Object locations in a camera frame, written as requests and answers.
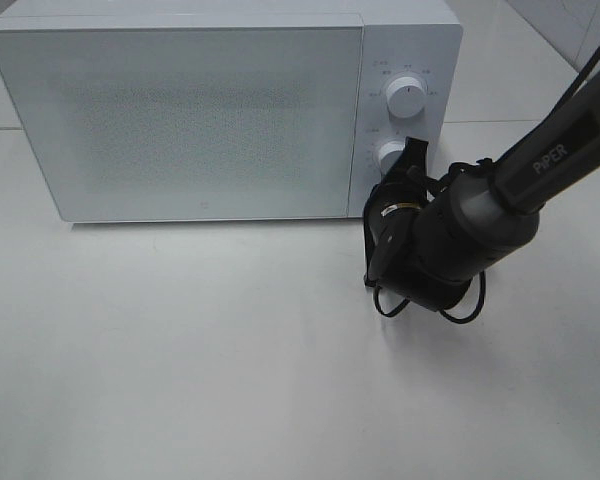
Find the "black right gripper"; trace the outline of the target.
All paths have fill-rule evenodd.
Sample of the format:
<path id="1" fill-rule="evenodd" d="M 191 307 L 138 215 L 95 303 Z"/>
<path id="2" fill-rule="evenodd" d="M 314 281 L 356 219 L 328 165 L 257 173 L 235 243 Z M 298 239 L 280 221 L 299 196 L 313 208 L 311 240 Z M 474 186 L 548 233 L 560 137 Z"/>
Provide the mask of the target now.
<path id="1" fill-rule="evenodd" d="M 453 285 L 418 264 L 415 220 L 428 205 L 427 191 L 414 180 L 426 176 L 429 142 L 407 136 L 387 175 L 373 188 L 363 211 L 365 284 L 387 290 L 432 311 L 455 306 L 468 284 Z"/>

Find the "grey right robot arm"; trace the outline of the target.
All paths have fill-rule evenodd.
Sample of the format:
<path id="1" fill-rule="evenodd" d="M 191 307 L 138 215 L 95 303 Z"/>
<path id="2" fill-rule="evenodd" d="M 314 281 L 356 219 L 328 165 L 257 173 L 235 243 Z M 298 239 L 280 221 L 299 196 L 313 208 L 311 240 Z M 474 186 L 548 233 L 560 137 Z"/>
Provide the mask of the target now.
<path id="1" fill-rule="evenodd" d="M 544 204 L 600 167 L 600 70 L 493 161 L 455 162 L 433 179 L 428 144 L 407 138 L 363 210 L 366 272 L 375 294 L 446 315 L 486 270 L 528 244 Z"/>

